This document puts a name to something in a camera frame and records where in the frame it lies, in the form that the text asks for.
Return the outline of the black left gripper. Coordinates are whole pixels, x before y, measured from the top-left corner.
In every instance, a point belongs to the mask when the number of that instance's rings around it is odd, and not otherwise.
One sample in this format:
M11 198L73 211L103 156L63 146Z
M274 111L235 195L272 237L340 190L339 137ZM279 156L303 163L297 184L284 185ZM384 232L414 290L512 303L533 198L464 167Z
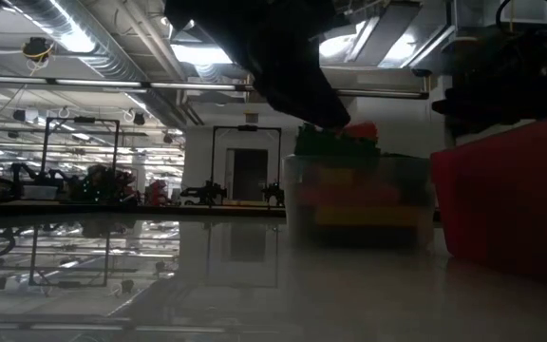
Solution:
M167 0L173 25L194 21L279 112L321 128L350 121L319 66L318 36L336 15L322 0Z

